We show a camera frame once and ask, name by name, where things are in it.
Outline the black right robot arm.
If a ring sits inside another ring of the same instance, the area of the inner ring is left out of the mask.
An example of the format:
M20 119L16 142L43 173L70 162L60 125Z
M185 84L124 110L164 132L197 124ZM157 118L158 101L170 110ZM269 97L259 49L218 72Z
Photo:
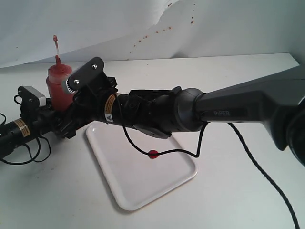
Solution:
M203 133L209 123L260 123L279 150L305 162L305 68L204 93L196 88L132 90L118 94L103 67L86 64L66 81L75 102L96 121L167 139L174 132Z

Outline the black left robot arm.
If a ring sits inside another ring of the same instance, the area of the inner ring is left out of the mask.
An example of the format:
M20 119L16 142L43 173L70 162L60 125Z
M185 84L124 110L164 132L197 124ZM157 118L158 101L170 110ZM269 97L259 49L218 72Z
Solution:
M41 139L44 135L52 132L61 138L72 138L78 129L75 121L69 113L57 112L51 104L44 107L29 108L21 106L20 118L12 122L0 125L0 160L9 165L25 165L35 161L41 150ZM5 157L10 155L16 148L36 140L38 152L25 162L9 162Z

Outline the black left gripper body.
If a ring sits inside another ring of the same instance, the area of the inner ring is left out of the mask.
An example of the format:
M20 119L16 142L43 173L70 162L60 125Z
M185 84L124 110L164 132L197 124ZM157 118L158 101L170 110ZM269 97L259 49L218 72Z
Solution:
M56 124L60 119L70 119L68 114L71 105L69 105L63 111L56 110L51 102L47 102L46 106L43 107L37 116L35 123L35 134L36 136L43 136L49 132L56 135Z

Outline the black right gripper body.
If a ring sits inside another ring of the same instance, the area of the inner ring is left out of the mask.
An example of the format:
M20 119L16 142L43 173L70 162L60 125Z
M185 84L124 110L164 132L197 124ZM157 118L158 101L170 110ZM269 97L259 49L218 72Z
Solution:
M107 99L117 92L114 77L102 72L87 86L81 88L73 96L71 119L75 124L88 124L92 121L109 123L105 117Z

